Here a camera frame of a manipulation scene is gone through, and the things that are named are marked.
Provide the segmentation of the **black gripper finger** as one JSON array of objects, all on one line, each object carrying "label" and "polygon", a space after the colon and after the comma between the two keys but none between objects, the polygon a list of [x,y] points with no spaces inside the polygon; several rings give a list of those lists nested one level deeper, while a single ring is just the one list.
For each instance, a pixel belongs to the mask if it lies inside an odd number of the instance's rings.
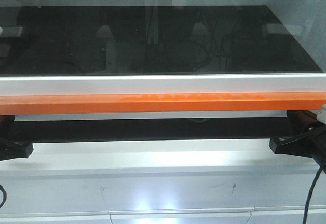
[{"label": "black gripper finger", "polygon": [[33,144],[29,142],[13,142],[1,138],[1,161],[28,158],[33,152]]},{"label": "black gripper finger", "polygon": [[274,154],[325,158],[325,129],[313,129],[287,138],[272,137],[269,147]]}]

